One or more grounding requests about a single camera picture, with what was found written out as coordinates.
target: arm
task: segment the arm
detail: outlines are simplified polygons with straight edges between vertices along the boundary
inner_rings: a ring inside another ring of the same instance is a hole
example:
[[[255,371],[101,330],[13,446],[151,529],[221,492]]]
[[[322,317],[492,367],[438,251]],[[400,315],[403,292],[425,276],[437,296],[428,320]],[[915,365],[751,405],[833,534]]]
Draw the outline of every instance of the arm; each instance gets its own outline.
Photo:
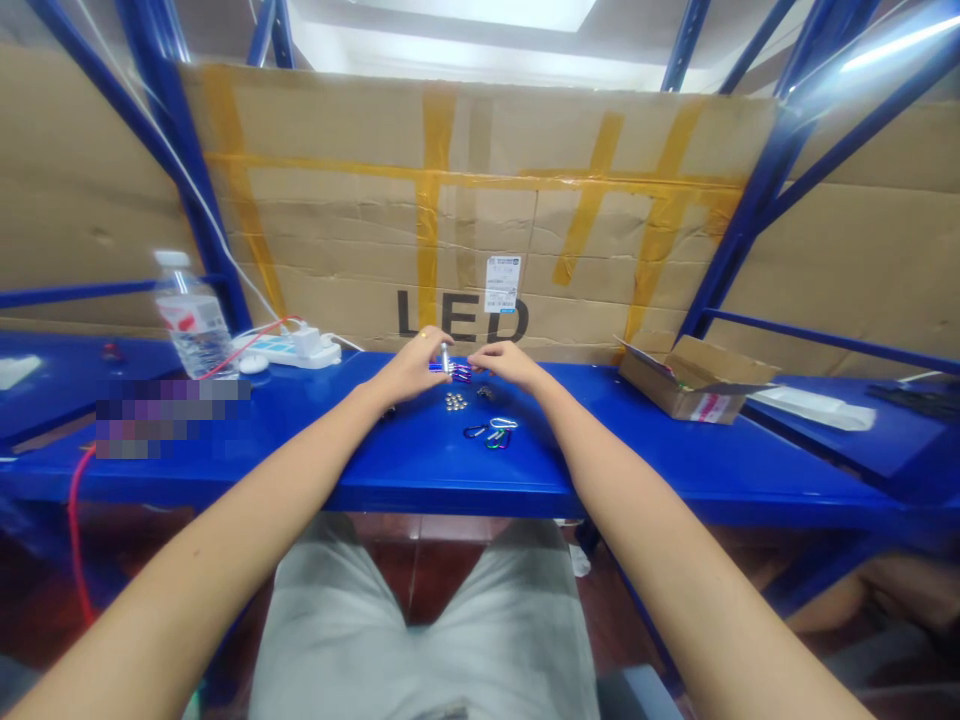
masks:
[[[643,598],[697,714],[870,718],[803,646],[670,486],[512,343],[470,362],[540,403],[590,517]]]
[[[380,416],[450,378],[430,373],[425,328],[368,383],[184,528],[13,712],[33,718],[179,718],[230,623],[326,501]]]

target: blue steel shelving frame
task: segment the blue steel shelving frame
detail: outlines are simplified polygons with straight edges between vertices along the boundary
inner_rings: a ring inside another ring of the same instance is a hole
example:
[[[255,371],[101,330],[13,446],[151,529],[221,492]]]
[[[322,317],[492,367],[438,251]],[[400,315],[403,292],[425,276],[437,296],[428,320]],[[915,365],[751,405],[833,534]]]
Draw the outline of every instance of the blue steel shelving frame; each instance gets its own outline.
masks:
[[[222,221],[176,68],[177,62],[189,62],[190,58],[173,0],[116,0],[117,11],[137,67],[144,82],[153,91],[150,98],[151,111],[169,139],[173,151],[154,126],[143,117],[97,53],[76,31],[57,0],[28,2],[91,82],[171,176],[180,192],[198,250],[209,273],[207,279],[217,288],[231,327],[234,330],[249,328],[250,315],[240,278],[218,239],[217,229],[222,232]],[[736,89],[794,2],[795,0],[776,0],[756,35],[724,80],[720,94],[728,95]],[[828,59],[832,63],[844,61],[846,54],[852,50],[848,45],[868,25],[878,2],[879,0],[816,0],[811,8],[776,85],[775,95],[783,104],[774,129],[747,182],[740,205],[686,316],[680,335],[703,337],[714,319],[722,319],[868,355],[960,374],[960,362],[957,361],[738,315],[720,307],[758,235],[960,62],[960,29],[954,29],[944,38],[943,46],[938,52],[909,80],[835,147],[827,151],[788,190],[781,192],[800,150],[813,132],[815,118],[831,101],[829,98],[811,97],[803,89],[794,89],[806,74],[828,62]],[[664,73],[662,91],[678,92],[681,89],[709,5],[709,0],[688,0]],[[293,42],[285,0],[264,0],[262,3],[247,56],[248,64],[262,66],[271,42],[277,66],[293,68]],[[174,152],[181,158],[180,161],[174,157]],[[212,217],[208,216],[202,205],[196,201],[187,173],[195,179],[197,190],[208,205]],[[144,292],[152,286],[153,283],[149,281],[134,281],[0,293],[0,309]],[[797,568],[791,568],[771,587],[768,597],[781,613],[787,614],[795,610],[861,560],[883,549],[887,542],[873,535],[842,532],[845,533],[842,536],[834,534],[824,538],[820,546],[806,554]],[[585,541],[585,545],[594,544],[599,539],[599,535],[589,523],[585,524],[580,534],[583,537],[592,536],[592,539]],[[635,593],[634,598],[641,613],[647,617]],[[652,623],[648,621],[647,624],[656,636]],[[668,668],[665,682],[674,691],[678,691],[681,683],[676,666],[670,660],[662,642],[659,639],[657,642]]]
[[[960,29],[954,28],[941,41],[942,47],[936,54],[828,150],[796,182],[781,192],[800,150],[813,132],[815,118],[826,107],[824,99],[811,98],[810,94],[802,88],[797,92],[791,92],[791,88],[795,87],[811,69],[845,48],[867,26],[877,4],[876,0],[817,0],[811,9],[784,73],[774,90],[775,95],[783,99],[783,106],[774,129],[747,182],[743,199],[730,221],[687,312],[678,337],[693,335],[703,338],[713,320],[720,319],[931,370],[960,374],[960,361],[799,328],[721,309],[724,298],[760,233],[960,64]],[[779,0],[776,3],[757,37],[748,45],[724,82],[720,89],[721,93],[733,91],[750,62],[762,49],[763,43],[769,39],[777,24],[786,15],[790,5],[792,5],[790,0]],[[831,62],[842,64],[850,50],[852,48],[847,48]]]
[[[178,62],[190,62],[190,54],[173,0],[116,0],[117,14],[137,69],[144,84],[152,91],[148,102],[153,119],[169,145],[77,31],[57,0],[27,2],[171,177],[180,193],[197,250],[207,271],[205,279],[217,289],[227,323],[234,332],[250,329],[253,323],[240,276],[219,239],[226,237],[223,221],[177,70]],[[255,56],[256,62],[252,64],[263,65],[272,39],[277,65],[294,67],[286,0],[264,1],[254,35],[251,57]],[[197,199],[190,178],[196,183],[202,203]],[[203,204],[209,209],[209,215]],[[149,292],[153,285],[152,281],[132,281],[4,292],[0,293],[0,309]]]

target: black object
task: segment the black object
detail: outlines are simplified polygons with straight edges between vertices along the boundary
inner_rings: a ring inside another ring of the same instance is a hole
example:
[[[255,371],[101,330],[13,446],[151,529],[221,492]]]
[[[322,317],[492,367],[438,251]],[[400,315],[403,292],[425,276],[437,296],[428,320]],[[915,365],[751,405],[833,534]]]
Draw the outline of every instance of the black object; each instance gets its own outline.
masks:
[[[867,395],[937,420],[955,420],[960,417],[960,395],[956,394],[869,385]]]

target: grey shorts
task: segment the grey shorts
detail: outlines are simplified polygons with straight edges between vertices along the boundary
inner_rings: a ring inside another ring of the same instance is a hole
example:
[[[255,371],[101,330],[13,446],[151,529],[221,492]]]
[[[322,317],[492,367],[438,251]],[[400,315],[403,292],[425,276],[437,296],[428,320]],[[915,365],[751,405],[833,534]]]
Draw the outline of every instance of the grey shorts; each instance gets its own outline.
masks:
[[[440,619],[407,628],[344,515],[321,513],[277,568],[250,718],[599,718],[567,545],[518,520]]]

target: hand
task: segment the hand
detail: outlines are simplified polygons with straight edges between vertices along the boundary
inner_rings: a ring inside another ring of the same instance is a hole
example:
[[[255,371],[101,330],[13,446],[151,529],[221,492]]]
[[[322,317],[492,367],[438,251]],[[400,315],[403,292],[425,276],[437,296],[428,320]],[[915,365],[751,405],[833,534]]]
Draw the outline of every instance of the hand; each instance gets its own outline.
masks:
[[[489,370],[531,394],[544,381],[550,380],[546,370],[509,340],[485,345],[471,355],[468,362],[474,369]]]
[[[424,390],[453,382],[446,373],[430,372],[430,363],[440,352],[440,343],[453,345],[453,338],[428,325],[403,346],[370,381],[385,407],[412,400]]]

